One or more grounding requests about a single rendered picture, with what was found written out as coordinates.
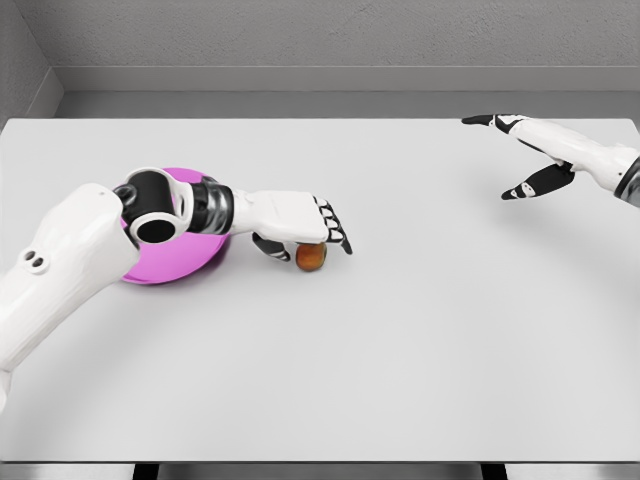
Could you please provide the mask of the red-orange apple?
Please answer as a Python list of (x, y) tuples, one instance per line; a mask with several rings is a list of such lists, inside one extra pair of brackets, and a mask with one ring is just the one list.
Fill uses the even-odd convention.
[(313, 272), (321, 269), (325, 263), (327, 246), (319, 244), (298, 244), (296, 249), (296, 266), (304, 272)]

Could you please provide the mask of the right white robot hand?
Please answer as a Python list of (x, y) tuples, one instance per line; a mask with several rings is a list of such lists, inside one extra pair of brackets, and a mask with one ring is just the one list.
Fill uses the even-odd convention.
[(586, 136), (559, 124), (523, 115), (480, 114), (465, 117), (464, 125), (492, 127), (553, 160), (515, 187), (502, 193), (502, 200), (534, 198), (569, 185), (574, 167), (584, 166), (587, 156), (598, 149)]

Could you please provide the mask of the pink round plate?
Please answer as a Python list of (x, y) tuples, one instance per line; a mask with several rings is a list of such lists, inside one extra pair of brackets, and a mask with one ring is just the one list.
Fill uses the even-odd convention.
[(141, 168), (114, 189), (140, 259), (124, 279), (151, 285), (203, 267), (224, 245), (234, 214), (229, 187), (185, 168)]

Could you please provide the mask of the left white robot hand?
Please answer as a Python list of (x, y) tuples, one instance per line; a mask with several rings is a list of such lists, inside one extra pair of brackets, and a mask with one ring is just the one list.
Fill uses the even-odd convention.
[(353, 249), (331, 204), (308, 192), (259, 191), (250, 195), (252, 240), (266, 255), (288, 262), (286, 243), (334, 243), (346, 254)]

